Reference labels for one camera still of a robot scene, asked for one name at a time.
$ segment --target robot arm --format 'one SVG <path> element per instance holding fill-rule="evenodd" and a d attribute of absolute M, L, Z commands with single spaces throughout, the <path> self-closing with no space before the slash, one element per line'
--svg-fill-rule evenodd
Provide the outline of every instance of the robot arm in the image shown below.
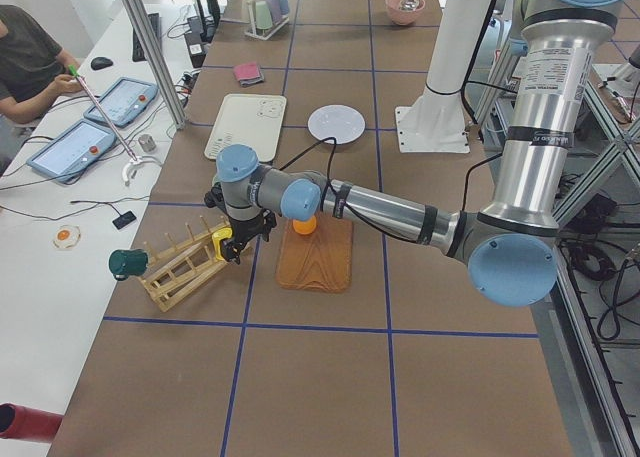
<path fill-rule="evenodd" d="M 229 216 L 233 237 L 223 242 L 223 255 L 237 261 L 250 239 L 267 238 L 274 212 L 304 221 L 319 209 L 438 247 L 465 263 L 476 288 L 495 302 L 521 306 L 542 299 L 556 280 L 554 196 L 593 55 L 613 35 L 620 5 L 517 0 L 514 25 L 522 28 L 528 56 L 495 193 L 477 214 L 450 214 L 316 172 L 287 174 L 235 145 L 218 155 L 219 182 L 205 197 Z"/>

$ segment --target gray shirt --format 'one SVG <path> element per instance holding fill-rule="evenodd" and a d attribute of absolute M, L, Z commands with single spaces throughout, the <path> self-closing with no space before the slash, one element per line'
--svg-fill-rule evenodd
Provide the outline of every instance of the gray shirt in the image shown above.
<path fill-rule="evenodd" d="M 0 100 L 13 97 L 22 102 L 65 71 L 56 61 L 62 47 L 19 7 L 0 5 L 0 20 L 9 29 L 0 38 Z"/>

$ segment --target tablet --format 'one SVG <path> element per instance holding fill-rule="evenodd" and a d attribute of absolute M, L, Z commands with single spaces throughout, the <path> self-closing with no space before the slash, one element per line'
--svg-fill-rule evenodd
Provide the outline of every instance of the tablet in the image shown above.
<path fill-rule="evenodd" d="M 116 140 L 111 129 L 79 120 L 27 160 L 37 172 L 66 182 L 96 162 Z"/>
<path fill-rule="evenodd" d="M 157 94 L 156 84 L 121 77 L 107 89 L 98 102 L 116 127 L 126 127 L 145 111 Z M 94 105 L 84 113 L 84 118 L 105 123 Z"/>

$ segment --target wooden cutting board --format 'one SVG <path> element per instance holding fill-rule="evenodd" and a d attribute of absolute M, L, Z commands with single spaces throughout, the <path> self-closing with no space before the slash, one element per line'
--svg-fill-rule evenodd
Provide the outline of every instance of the wooden cutting board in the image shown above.
<path fill-rule="evenodd" d="M 276 281 L 285 289 L 344 292 L 351 284 L 353 223 L 316 214 L 318 226 L 299 235 L 287 221 Z"/>

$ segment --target pink bowl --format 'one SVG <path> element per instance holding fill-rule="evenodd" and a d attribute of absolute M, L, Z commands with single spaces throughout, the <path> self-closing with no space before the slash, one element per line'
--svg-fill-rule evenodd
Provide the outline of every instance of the pink bowl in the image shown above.
<path fill-rule="evenodd" d="M 420 0 L 420 4 L 416 8 L 416 10 L 400 10 L 398 7 L 400 6 L 400 2 L 403 0 L 384 0 L 384 3 L 387 6 L 387 15 L 389 18 L 398 25 L 409 25 L 413 24 L 418 17 L 422 15 L 425 8 L 425 1 Z"/>

